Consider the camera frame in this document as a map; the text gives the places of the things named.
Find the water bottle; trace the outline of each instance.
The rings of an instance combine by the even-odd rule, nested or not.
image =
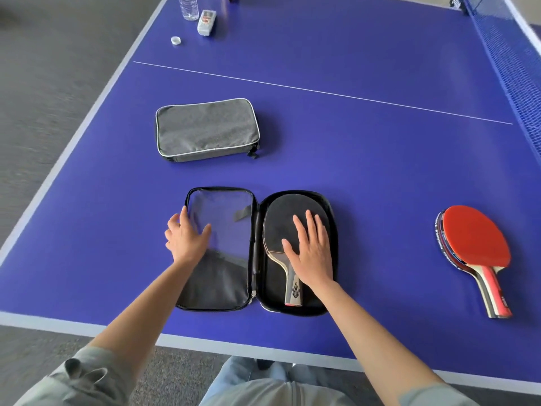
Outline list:
[[[195,21],[199,18],[198,0],[179,0],[182,16],[188,21]]]

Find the gray paddle case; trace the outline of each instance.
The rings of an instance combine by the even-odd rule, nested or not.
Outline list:
[[[282,191],[258,204],[255,195],[247,189],[194,188],[186,197],[188,215],[199,232],[211,223],[212,235],[205,256],[179,296],[177,307],[202,312],[234,311],[257,299],[272,312],[298,316],[327,312],[306,285],[302,285],[302,306],[286,306],[286,273],[265,252],[262,240],[265,213],[275,199],[286,194],[310,197],[327,214],[336,279],[338,232],[331,205],[323,195],[311,191]]]
[[[257,158],[259,135],[254,108],[244,98],[167,105],[156,112],[158,152],[173,162],[238,153]]]

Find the gray sleeve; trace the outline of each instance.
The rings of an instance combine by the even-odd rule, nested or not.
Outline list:
[[[15,406],[127,405],[134,387],[132,371],[111,351],[85,347],[30,388]]]
[[[399,402],[400,406],[479,406],[469,397],[446,384],[410,390],[401,396]]]

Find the ping pong table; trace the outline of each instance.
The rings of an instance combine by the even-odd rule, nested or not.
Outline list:
[[[399,0],[199,0],[202,37],[162,0],[0,253],[0,324],[95,336],[170,264],[186,193],[317,191],[338,280],[450,383],[541,394],[541,169],[470,19]],[[171,36],[182,38],[173,46]],[[260,158],[162,159],[155,112],[247,98]],[[513,260],[514,313],[488,319],[442,256],[438,212],[482,210]],[[159,345],[361,370],[330,316],[175,309]]]

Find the gray carpet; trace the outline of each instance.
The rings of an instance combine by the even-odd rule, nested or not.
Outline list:
[[[159,0],[0,0],[0,242],[97,99]],[[0,405],[88,342],[0,327]],[[157,348],[135,405],[197,405],[225,356]],[[364,374],[335,371],[357,404],[380,404]],[[481,405],[536,396],[460,388]]]

